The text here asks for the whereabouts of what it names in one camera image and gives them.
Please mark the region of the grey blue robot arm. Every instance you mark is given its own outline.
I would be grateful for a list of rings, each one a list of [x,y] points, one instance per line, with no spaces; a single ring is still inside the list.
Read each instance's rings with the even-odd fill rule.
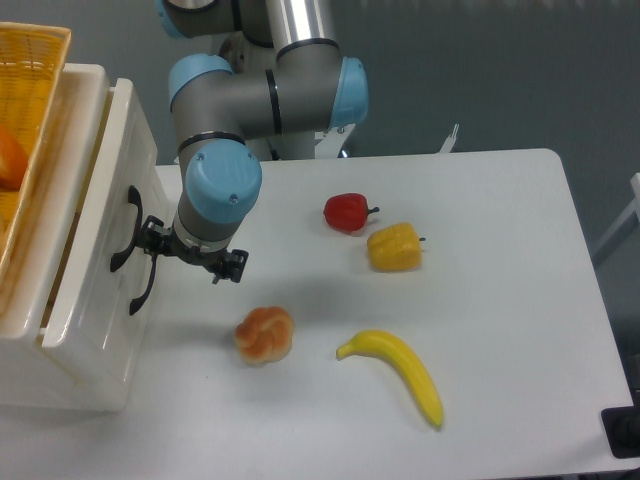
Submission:
[[[366,73],[341,53],[326,1],[160,1],[156,9],[172,36],[239,32],[275,56],[272,67],[242,73],[220,55],[193,54],[168,77],[183,191],[150,254],[239,282],[248,255],[229,243],[262,182],[248,142],[361,122]]]

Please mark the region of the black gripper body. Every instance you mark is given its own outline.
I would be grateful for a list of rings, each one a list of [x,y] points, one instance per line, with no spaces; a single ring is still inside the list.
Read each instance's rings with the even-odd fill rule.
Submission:
[[[210,250],[208,247],[184,243],[173,228],[162,235],[159,251],[164,256],[177,257],[184,263],[204,269],[221,269],[229,259],[229,252],[225,248]]]

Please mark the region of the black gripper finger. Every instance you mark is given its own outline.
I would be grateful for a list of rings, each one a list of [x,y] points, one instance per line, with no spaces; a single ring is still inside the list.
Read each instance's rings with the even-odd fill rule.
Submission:
[[[212,283],[218,284],[220,281],[226,280],[239,283],[243,277],[248,258],[249,253],[245,250],[221,251],[210,268],[210,273],[213,275]]]
[[[172,233],[172,228],[166,227],[161,219],[149,215],[142,222],[138,234],[138,247],[153,259],[158,256],[170,257],[173,255],[171,249]]]

